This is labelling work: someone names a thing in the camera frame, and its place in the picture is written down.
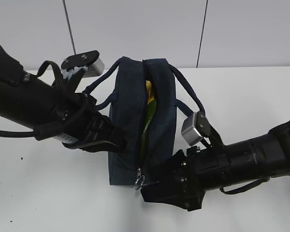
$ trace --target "white wall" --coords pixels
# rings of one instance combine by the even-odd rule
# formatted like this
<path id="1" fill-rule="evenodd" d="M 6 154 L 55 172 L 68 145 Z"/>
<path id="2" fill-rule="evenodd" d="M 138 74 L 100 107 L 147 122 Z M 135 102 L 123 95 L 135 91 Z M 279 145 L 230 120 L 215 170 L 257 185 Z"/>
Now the white wall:
<path id="1" fill-rule="evenodd" d="M 78 53 L 197 65 L 206 0 L 66 0 Z M 208 0 L 199 67 L 290 66 L 290 0 Z M 0 44 L 25 69 L 73 54 L 62 0 L 0 0 Z"/>
<path id="2" fill-rule="evenodd" d="M 290 67 L 181 71 L 226 144 L 290 120 Z M 43 79 L 50 83 L 51 71 Z M 93 95 L 101 102 L 113 86 L 114 76 Z M 197 110 L 179 85 L 177 97 Z M 175 150 L 187 148 L 179 133 L 184 118 L 178 112 Z M 3 118 L 0 129 L 28 130 Z M 109 186 L 106 152 L 68 150 L 53 139 L 0 138 L 0 232 L 9 231 L 290 232 L 290 177 L 235 196 L 210 191 L 203 209 L 188 213 Z"/>

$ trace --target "zipper pull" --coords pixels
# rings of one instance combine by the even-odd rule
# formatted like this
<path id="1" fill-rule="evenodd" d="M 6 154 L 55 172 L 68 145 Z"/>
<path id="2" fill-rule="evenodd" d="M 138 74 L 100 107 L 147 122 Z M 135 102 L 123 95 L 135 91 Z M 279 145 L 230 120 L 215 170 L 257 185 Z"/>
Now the zipper pull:
<path id="1" fill-rule="evenodd" d="M 137 169 L 137 179 L 135 181 L 135 184 L 134 184 L 134 189 L 137 191 L 140 189 L 140 187 L 143 185 L 145 181 L 145 175 L 142 174 L 142 169 L 141 168 L 138 168 Z"/>

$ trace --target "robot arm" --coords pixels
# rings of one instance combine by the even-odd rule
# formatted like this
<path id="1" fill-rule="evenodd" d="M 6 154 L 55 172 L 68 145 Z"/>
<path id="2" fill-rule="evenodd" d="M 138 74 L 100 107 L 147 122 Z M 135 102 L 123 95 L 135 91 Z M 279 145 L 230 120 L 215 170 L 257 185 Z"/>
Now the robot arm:
<path id="1" fill-rule="evenodd" d="M 51 61 L 45 61 L 33 75 L 0 46 L 0 116 L 33 130 L 0 131 L 0 137 L 54 137 L 67 148 L 88 152 L 123 149 L 123 131 L 97 111 L 96 99 L 75 93 L 85 74 L 101 74 L 100 63 L 99 52 L 92 51 L 65 59 L 61 69 L 66 76 Z M 49 65 L 55 76 L 52 86 L 39 79 Z"/>
<path id="2" fill-rule="evenodd" d="M 142 187 L 144 201 L 192 211 L 201 209 L 207 190 L 220 189 L 233 195 L 267 182 L 270 177 L 290 175 L 290 121 L 266 135 L 231 145 L 224 145 L 211 129 L 210 148 L 191 147 L 187 157 L 179 150 L 151 170 L 154 181 Z M 231 191 L 223 189 L 247 181 L 253 182 Z"/>

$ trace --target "white table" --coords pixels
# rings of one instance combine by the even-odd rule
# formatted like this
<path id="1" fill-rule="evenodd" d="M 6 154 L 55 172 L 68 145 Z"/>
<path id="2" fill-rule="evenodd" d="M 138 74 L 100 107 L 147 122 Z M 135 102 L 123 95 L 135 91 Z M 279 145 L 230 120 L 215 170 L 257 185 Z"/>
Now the white table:
<path id="1" fill-rule="evenodd" d="M 290 120 L 290 67 L 181 71 L 225 144 Z M 52 72 L 43 79 L 50 83 Z M 83 80 L 79 90 L 93 80 Z M 113 87 L 114 76 L 93 95 L 101 102 Z M 180 85 L 177 97 L 196 109 Z M 188 147 L 180 135 L 184 118 L 178 111 L 175 151 Z M 4 118 L 0 129 L 28 131 Z M 0 232 L 9 231 L 290 232 L 290 177 L 235 196 L 210 191 L 203 209 L 188 213 L 144 203 L 130 187 L 109 186 L 106 152 L 68 150 L 53 139 L 0 138 Z"/>

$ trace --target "bag handle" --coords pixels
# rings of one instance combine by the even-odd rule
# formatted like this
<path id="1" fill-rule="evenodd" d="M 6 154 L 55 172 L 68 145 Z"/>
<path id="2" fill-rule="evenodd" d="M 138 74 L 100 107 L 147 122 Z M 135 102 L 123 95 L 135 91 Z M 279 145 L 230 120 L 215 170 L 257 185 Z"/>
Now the bag handle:
<path id="1" fill-rule="evenodd" d="M 112 74 L 113 74 L 113 72 L 116 70 L 116 68 L 120 65 L 120 63 L 121 63 L 121 58 L 120 59 L 118 59 L 112 66 L 111 66 L 111 68 L 104 74 L 104 75 L 102 75 L 101 77 L 99 77 L 97 80 L 95 80 L 91 85 L 89 85 L 89 86 L 87 86 L 86 88 L 85 88 L 85 90 L 83 91 L 83 93 L 85 93 L 85 94 L 91 94 L 91 92 L 99 85 L 99 84 L 101 84 L 103 81 L 105 81 L 107 78 L 109 78 Z M 104 109 L 105 107 L 107 107 L 108 105 L 109 105 L 109 103 L 111 103 L 111 102 L 115 102 L 115 101 L 117 101 L 117 99 L 118 99 L 118 93 L 117 92 L 113 92 L 113 93 L 111 93 L 108 97 L 107 97 L 107 99 L 104 101 L 104 102 L 102 102 L 101 104 L 99 104 L 99 105 L 96 105 L 96 108 L 97 108 L 97 110 L 99 111 L 99 110 L 102 110 L 102 109 Z"/>
<path id="2" fill-rule="evenodd" d="M 191 87 L 189 82 L 185 79 L 183 74 L 177 68 L 172 66 L 171 64 L 169 64 L 169 67 L 170 67 L 171 71 L 173 72 L 173 74 L 175 75 L 175 77 L 178 79 L 179 83 L 184 87 L 185 91 L 192 97 L 192 99 L 198 105 L 200 111 L 202 111 L 205 114 L 205 109 L 204 109 L 201 101 L 199 100 L 199 98 L 195 94 L 193 88 Z"/>
<path id="3" fill-rule="evenodd" d="M 121 58 L 118 59 L 104 75 L 102 75 L 97 80 L 95 80 L 91 85 L 87 86 L 85 88 L 85 90 L 83 91 L 83 93 L 89 95 L 99 84 L 101 84 L 103 81 L 105 81 L 107 78 L 109 78 L 110 75 L 113 74 L 113 72 L 120 65 L 120 63 L 121 63 Z"/>

